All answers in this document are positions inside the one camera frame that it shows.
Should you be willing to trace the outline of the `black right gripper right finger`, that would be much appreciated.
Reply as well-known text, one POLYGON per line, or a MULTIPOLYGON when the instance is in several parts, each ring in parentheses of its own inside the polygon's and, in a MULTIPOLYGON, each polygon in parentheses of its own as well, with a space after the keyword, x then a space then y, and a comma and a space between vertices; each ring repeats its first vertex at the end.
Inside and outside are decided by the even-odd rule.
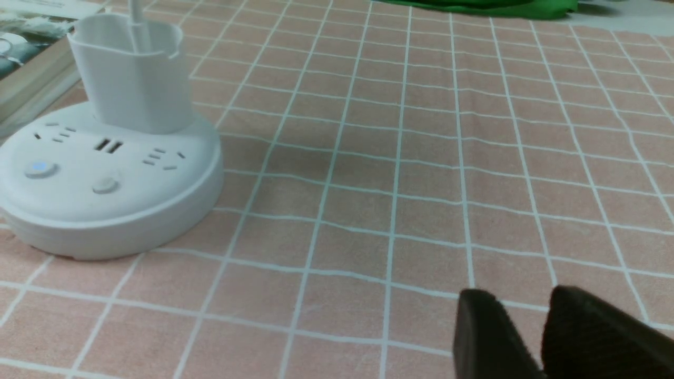
POLYGON ((577 286, 556 286, 542 334, 548 378, 672 378, 672 339, 577 286))

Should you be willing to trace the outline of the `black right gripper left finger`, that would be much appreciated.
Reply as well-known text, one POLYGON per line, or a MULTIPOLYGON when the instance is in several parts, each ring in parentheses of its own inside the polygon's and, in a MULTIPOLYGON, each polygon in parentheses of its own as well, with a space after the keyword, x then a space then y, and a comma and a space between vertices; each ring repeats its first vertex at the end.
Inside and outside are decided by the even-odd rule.
POLYGON ((488 291, 458 297, 453 336, 457 378, 544 378, 505 307, 488 291))

